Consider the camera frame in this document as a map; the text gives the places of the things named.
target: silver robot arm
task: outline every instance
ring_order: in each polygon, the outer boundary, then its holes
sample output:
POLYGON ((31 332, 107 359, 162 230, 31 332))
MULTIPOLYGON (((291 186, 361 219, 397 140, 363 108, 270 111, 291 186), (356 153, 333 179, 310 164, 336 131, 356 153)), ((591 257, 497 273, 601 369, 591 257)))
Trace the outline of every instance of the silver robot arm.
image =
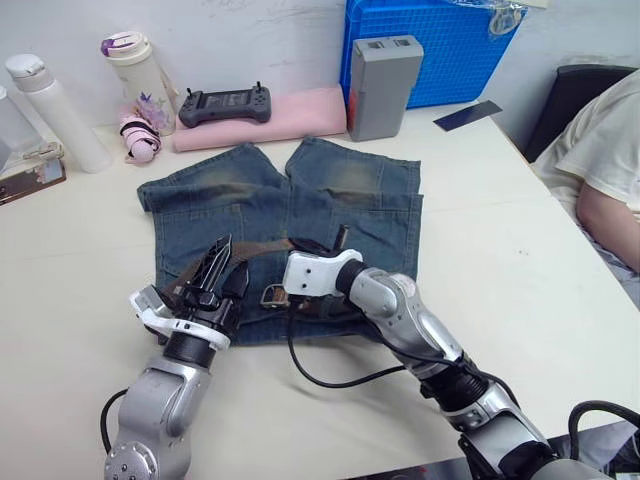
POLYGON ((191 462, 189 429, 209 386, 216 352, 235 335, 249 282, 246 262, 221 279, 231 237, 216 242, 170 310, 153 286, 130 297, 146 327, 168 337, 128 389, 118 413, 118 437, 107 452, 105 480, 179 480, 191 462))
POLYGON ((383 343, 416 377, 421 393, 434 398, 461 433, 458 443, 474 479, 608 478, 582 463, 556 457, 515 399, 495 377, 475 367, 423 305, 415 282, 406 275, 369 268, 355 250, 334 250, 328 256, 293 252, 283 285, 292 298, 345 295, 364 313, 383 343))

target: plastic bag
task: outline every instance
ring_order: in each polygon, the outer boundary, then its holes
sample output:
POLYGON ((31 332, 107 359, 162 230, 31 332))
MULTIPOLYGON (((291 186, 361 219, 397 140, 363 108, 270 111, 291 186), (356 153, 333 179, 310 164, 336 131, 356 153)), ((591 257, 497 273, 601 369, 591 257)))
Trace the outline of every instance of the plastic bag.
POLYGON ((505 35, 520 25, 526 8, 510 0, 445 0, 461 7, 485 8, 493 10, 489 22, 489 34, 494 37, 505 35))

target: black cable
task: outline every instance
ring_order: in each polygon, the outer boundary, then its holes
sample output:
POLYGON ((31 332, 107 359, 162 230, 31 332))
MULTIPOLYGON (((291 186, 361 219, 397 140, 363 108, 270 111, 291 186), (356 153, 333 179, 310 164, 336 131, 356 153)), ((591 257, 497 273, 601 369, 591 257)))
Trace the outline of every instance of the black cable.
POLYGON ((578 460, 580 457, 580 439, 578 438, 578 422, 580 421, 580 417, 592 411, 612 413, 631 423, 636 428, 640 428, 640 414, 626 407, 603 400, 591 400, 579 403, 573 407, 571 415, 569 415, 569 441, 571 443, 569 458, 571 458, 571 460, 578 460))
POLYGON ((289 345, 289 353, 291 354, 291 360, 295 364, 298 371, 302 374, 304 378, 309 380, 311 383, 315 383, 316 385, 324 388, 350 388, 355 387, 357 385, 362 385, 363 383, 370 382, 380 377, 384 377, 385 375, 389 375, 391 373, 400 372, 405 370, 403 365, 398 365, 397 367, 387 368, 386 370, 381 370, 376 373, 372 373, 371 375, 367 375, 362 378, 358 378, 356 380, 352 380, 350 382, 344 383, 329 383, 324 382, 322 380, 318 380, 309 372, 307 372, 304 367, 300 364, 300 360, 298 360, 298 356, 296 355, 295 349, 293 347, 293 336, 294 336, 294 322, 295 322, 295 311, 298 308, 298 304, 292 302, 291 307, 289 308, 289 320, 287 323, 287 344, 289 345))
POLYGON ((102 437, 102 445, 104 445, 104 449, 107 453, 111 451, 111 441, 109 440, 109 431, 107 430, 107 415, 109 414, 109 409, 113 402, 115 402, 120 397, 124 396, 127 393, 128 389, 120 390, 118 393, 115 393, 111 396, 107 403, 102 407, 102 412, 100 413, 100 436, 102 437))
MULTIPOLYGON (((294 349, 294 346, 293 346, 293 337, 294 337, 294 335, 293 335, 294 334, 293 327, 294 327, 294 322, 295 322, 295 312, 296 312, 298 306, 300 305, 300 303, 301 303, 300 301, 292 301, 291 302, 291 306, 289 308, 289 321, 288 321, 288 325, 287 325, 287 344, 289 345, 289 353, 291 354, 291 359, 293 360, 293 363, 295 364, 296 368, 302 374, 302 376, 305 377, 310 382, 315 383, 316 385, 319 385, 319 386, 325 387, 325 388, 349 388, 349 387, 355 387, 357 385, 362 385, 363 383, 370 382, 371 380, 375 380, 376 378, 380 378, 380 377, 382 377, 384 375, 388 375, 388 374, 394 373, 394 372, 399 372, 399 371, 405 369, 405 367, 403 367, 403 366, 393 367, 393 368, 389 368, 387 370, 382 370, 380 372, 373 373, 371 375, 367 375, 366 377, 362 377, 360 379, 353 380, 351 382, 345 382, 345 383, 329 383, 329 382, 324 382, 322 380, 318 380, 313 375, 311 375, 309 372, 307 372, 304 369, 304 367, 300 364, 300 360, 298 359, 298 356, 296 355, 296 352, 295 352, 295 349, 294 349)), ((394 344, 389 342, 386 338, 384 338, 384 336, 382 335, 382 332, 380 332, 380 329, 378 328, 377 325, 375 325, 373 322, 371 322, 366 316, 363 316, 363 318, 365 319, 365 321, 369 322, 369 324, 375 329, 375 331, 377 333, 377 336, 378 336, 378 339, 380 340, 380 342, 384 346, 386 346, 389 350, 391 350, 392 352, 397 353, 398 355, 402 355, 402 356, 407 357, 407 358, 411 358, 413 360, 421 361, 421 362, 439 363, 439 364, 442 364, 442 365, 448 365, 450 367, 463 368, 471 375, 482 377, 482 378, 484 378, 486 380, 493 381, 493 382, 497 383, 498 385, 500 385, 504 389, 506 394, 509 396, 511 401, 517 407, 520 407, 520 404, 518 403, 518 400, 517 400, 516 396, 514 395, 513 390, 511 390, 509 385, 507 385, 507 382, 502 380, 500 377, 497 377, 495 375, 491 375, 491 374, 489 374, 487 372, 483 372, 482 370, 479 370, 476 366, 470 365, 469 363, 455 362, 455 361, 447 360, 447 359, 440 358, 440 357, 417 356, 417 355, 413 355, 411 353, 402 351, 398 347, 396 347, 394 344)))
POLYGON ((511 399, 511 401, 518 408, 520 408, 520 404, 518 403, 518 399, 516 398, 515 394, 513 393, 513 390, 511 390, 509 385, 507 385, 507 382, 502 380, 500 377, 497 377, 496 375, 492 375, 492 374, 487 373, 487 372, 483 372, 482 370, 478 369, 478 367, 476 367, 475 365, 470 365, 469 363, 454 362, 454 361, 446 360, 444 358, 439 358, 439 357, 422 357, 422 356, 413 355, 413 354, 408 353, 408 352, 404 352, 404 351, 400 350, 398 347, 396 347, 394 344, 389 342, 386 338, 384 338, 384 336, 380 332, 380 329, 376 325, 373 325, 373 327, 375 327, 375 329, 376 329, 376 331, 378 333, 378 337, 380 339, 380 342, 385 347, 387 347, 389 350, 391 350, 392 352, 395 352, 398 355, 403 355, 403 356, 405 356, 407 358, 411 358, 413 360, 419 360, 419 361, 422 361, 422 362, 430 362, 430 363, 440 363, 442 365, 449 365, 449 366, 452 366, 452 367, 463 368, 468 373, 470 373, 471 375, 475 375, 477 377, 482 377, 482 378, 484 378, 486 380, 493 381, 493 382, 497 383, 498 385, 500 385, 504 389, 505 393, 507 395, 509 395, 509 398, 511 399))

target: pink mat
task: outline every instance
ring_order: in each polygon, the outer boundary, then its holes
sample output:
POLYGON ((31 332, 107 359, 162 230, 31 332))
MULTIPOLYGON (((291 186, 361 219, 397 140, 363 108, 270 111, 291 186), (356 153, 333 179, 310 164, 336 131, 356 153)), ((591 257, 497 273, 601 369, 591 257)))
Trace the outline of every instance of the pink mat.
POLYGON ((177 152, 226 147, 244 142, 266 142, 344 133, 347 120, 339 86, 318 88, 271 100, 271 119, 258 123, 251 119, 206 122, 186 128, 178 120, 173 134, 177 152))

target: blue plastic crate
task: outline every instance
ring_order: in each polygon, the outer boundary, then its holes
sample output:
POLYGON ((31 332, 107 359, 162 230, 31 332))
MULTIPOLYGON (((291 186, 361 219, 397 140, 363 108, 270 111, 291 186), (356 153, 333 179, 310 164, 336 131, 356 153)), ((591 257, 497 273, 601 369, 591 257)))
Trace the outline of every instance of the blue plastic crate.
POLYGON ((444 0, 348 0, 340 75, 345 101, 351 84, 353 41, 407 34, 424 48, 408 108, 478 98, 517 30, 492 37, 492 14, 444 0))

